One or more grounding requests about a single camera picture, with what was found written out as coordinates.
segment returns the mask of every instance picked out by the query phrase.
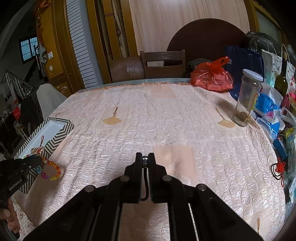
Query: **wine bottle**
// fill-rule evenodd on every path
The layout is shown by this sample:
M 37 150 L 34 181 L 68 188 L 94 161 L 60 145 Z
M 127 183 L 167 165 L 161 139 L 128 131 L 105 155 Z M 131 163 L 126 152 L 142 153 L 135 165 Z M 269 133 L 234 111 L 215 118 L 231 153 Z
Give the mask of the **wine bottle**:
M 274 84 L 274 88 L 282 95 L 282 97 L 285 97 L 288 91 L 288 81 L 286 79 L 286 71 L 287 71 L 287 54 L 283 52 L 281 73 L 276 77 L 276 81 Z

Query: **wooden chair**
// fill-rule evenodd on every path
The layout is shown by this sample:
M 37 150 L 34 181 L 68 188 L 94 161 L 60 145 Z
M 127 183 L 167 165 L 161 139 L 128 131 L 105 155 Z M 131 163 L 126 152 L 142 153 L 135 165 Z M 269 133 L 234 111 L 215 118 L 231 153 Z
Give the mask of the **wooden chair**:
M 112 82 L 145 79 L 141 56 L 110 61 Z
M 140 52 L 146 79 L 154 78 L 183 78 L 185 74 L 185 50 L 166 52 Z M 147 62 L 180 61 L 182 64 L 173 66 L 147 66 Z

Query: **red plastic bag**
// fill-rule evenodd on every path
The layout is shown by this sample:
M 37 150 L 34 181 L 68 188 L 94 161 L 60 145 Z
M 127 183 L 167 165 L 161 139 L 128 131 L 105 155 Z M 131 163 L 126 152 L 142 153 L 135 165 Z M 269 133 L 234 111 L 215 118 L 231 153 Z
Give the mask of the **red plastic bag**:
M 16 107 L 13 111 L 12 111 L 13 116 L 15 117 L 15 119 L 18 121 L 18 119 L 20 118 L 20 109 L 19 107 Z
M 214 62 L 204 62 L 191 73 L 191 84 L 209 91 L 228 91 L 233 88 L 233 77 L 222 68 L 229 58 L 222 57 Z

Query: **stair railing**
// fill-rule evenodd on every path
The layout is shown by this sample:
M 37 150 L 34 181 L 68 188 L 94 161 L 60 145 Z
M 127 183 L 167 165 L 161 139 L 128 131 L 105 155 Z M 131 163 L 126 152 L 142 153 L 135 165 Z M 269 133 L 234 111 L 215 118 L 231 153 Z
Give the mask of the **stair railing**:
M 5 74 L 1 80 L 1 85 L 5 91 L 6 96 L 9 98 L 11 96 L 10 85 L 12 83 L 14 92 L 22 99 L 26 98 L 35 90 L 35 87 L 25 82 L 21 78 L 17 77 L 15 74 L 6 70 Z

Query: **striped box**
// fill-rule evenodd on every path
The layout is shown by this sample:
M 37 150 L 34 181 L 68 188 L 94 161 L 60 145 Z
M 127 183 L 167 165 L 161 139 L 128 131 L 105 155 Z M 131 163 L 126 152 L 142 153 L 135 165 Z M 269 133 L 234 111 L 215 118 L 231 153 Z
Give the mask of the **striped box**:
M 58 121 L 58 122 L 64 122 L 65 125 L 62 129 L 59 130 L 59 132 L 45 145 L 45 150 L 41 154 L 43 157 L 48 159 L 51 154 L 54 152 L 54 150 L 58 147 L 58 145 L 62 142 L 62 140 L 70 133 L 71 130 L 73 130 L 74 126 L 73 124 L 66 119 L 61 119 L 61 118 L 56 118 L 56 117 L 48 117 L 45 121 L 42 122 L 40 126 L 30 135 L 30 137 L 25 141 L 25 143 L 22 145 L 22 147 L 19 149 L 18 153 L 15 156 L 15 159 L 17 158 L 23 158 L 21 155 L 25 147 L 30 143 L 30 141 L 34 138 L 34 136 L 42 130 L 42 128 L 49 122 L 49 121 Z M 34 170 L 31 169 L 29 171 L 29 174 L 27 176 L 28 181 L 26 184 L 24 184 L 21 188 L 20 191 L 23 192 L 24 194 L 27 194 L 37 178 L 38 173 Z

